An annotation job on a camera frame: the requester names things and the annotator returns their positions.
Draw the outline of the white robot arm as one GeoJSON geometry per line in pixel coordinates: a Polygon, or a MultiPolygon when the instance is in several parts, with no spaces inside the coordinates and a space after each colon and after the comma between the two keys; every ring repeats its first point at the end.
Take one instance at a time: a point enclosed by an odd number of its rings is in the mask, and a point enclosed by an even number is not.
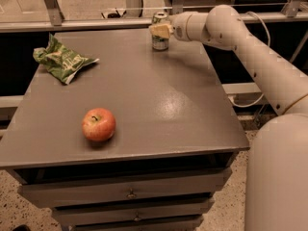
{"type": "Polygon", "coordinates": [[[248,151],[244,231],[308,231],[308,76],[219,5],[149,27],[153,36],[231,50],[277,113],[248,151]]]}

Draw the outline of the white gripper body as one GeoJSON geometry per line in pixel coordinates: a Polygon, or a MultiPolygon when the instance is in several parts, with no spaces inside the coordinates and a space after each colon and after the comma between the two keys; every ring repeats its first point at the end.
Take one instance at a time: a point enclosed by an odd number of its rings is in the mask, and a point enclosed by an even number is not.
{"type": "Polygon", "coordinates": [[[173,35],[181,41],[193,41],[197,36],[194,18],[196,12],[184,12],[172,15],[170,19],[173,35]]]}

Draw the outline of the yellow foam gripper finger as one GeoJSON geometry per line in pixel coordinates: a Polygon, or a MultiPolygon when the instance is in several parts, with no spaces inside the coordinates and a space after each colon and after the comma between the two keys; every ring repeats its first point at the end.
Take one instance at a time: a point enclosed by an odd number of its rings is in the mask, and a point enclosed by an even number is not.
{"type": "Polygon", "coordinates": [[[152,36],[169,39],[172,35],[172,27],[169,23],[157,23],[149,27],[152,36]]]}

